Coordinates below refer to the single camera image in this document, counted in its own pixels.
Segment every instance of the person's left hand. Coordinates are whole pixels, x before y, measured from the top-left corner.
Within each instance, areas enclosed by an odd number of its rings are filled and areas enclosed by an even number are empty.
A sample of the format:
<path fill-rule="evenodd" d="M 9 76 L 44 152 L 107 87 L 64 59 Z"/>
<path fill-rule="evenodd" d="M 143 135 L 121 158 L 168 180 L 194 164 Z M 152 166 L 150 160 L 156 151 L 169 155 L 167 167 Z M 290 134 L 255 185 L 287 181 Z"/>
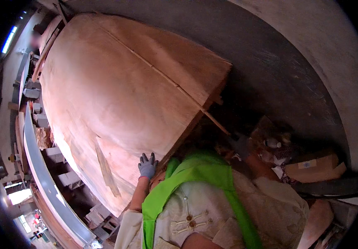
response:
<path fill-rule="evenodd" d="M 146 154 L 143 153 L 140 157 L 140 163 L 138 164 L 140 177 L 148 177 L 148 179 L 151 179 L 155 174 L 157 165 L 158 160 L 155 159 L 154 153 L 151 153 L 150 160 L 148 160 Z"/>

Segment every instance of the concrete wall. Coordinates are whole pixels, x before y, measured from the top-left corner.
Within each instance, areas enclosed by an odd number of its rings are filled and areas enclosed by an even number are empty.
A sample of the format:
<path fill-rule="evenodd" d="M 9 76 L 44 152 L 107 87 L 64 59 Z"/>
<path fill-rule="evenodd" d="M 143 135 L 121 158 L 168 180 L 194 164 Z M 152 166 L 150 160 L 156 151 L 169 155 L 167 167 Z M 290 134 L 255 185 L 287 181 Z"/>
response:
<path fill-rule="evenodd" d="M 7 159 L 12 153 L 10 136 L 11 110 L 8 109 L 7 105 L 12 100 L 12 93 L 14 91 L 14 87 L 12 84 L 17 78 L 18 68 L 20 67 L 23 58 L 23 54 L 17 53 L 16 51 L 18 49 L 27 48 L 30 32 L 35 26 L 35 24 L 38 24 L 42 21 L 42 18 L 42 13 L 35 13 L 31 17 L 31 19 L 28 21 L 27 25 L 23 29 L 16 44 L 14 44 L 14 46 L 10 48 L 12 52 L 8 55 L 8 58 L 6 58 L 4 63 L 2 86 L 3 100 L 0 105 L 0 154 L 6 166 L 8 175 L 0 180 L 2 183 L 17 180 L 19 177 L 14 175 L 14 164 Z"/>
<path fill-rule="evenodd" d="M 286 37 L 326 86 L 346 133 L 351 168 L 358 171 L 358 35 L 331 0 L 230 0 Z"/>

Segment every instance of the brown button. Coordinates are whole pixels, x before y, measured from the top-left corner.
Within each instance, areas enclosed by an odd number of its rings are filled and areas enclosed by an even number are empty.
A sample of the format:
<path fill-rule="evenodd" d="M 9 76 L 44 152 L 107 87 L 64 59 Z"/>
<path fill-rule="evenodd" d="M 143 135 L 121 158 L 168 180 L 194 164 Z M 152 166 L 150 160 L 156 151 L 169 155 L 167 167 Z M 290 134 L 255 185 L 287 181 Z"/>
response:
<path fill-rule="evenodd" d="M 195 221 L 191 221 L 188 225 L 189 225 L 190 227 L 195 227 L 195 226 L 196 226 L 196 222 L 195 222 Z"/>

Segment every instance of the plywood sheet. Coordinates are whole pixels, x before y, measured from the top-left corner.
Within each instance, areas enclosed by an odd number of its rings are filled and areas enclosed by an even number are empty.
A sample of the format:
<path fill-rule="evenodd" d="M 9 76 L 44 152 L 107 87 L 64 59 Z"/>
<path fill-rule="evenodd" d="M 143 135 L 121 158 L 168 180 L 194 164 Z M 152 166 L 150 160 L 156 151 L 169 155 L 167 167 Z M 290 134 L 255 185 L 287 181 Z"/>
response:
<path fill-rule="evenodd" d="M 224 86 L 231 64 L 176 34 L 117 16 L 81 14 L 61 31 L 40 77 L 44 109 L 71 167 L 119 216 L 137 184 L 139 156 L 154 152 L 166 161 L 201 115 L 111 34 L 205 107 Z M 121 197 L 114 197 L 103 181 L 96 138 Z"/>

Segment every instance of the barcode label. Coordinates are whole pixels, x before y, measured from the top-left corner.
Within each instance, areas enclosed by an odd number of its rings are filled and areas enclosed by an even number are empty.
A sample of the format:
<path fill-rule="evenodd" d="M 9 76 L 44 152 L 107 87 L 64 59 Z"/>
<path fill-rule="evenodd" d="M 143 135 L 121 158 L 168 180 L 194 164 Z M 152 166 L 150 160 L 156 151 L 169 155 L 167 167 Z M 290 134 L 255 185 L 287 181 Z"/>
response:
<path fill-rule="evenodd" d="M 309 168 L 311 166 L 311 162 L 304 162 L 303 166 L 304 168 Z"/>

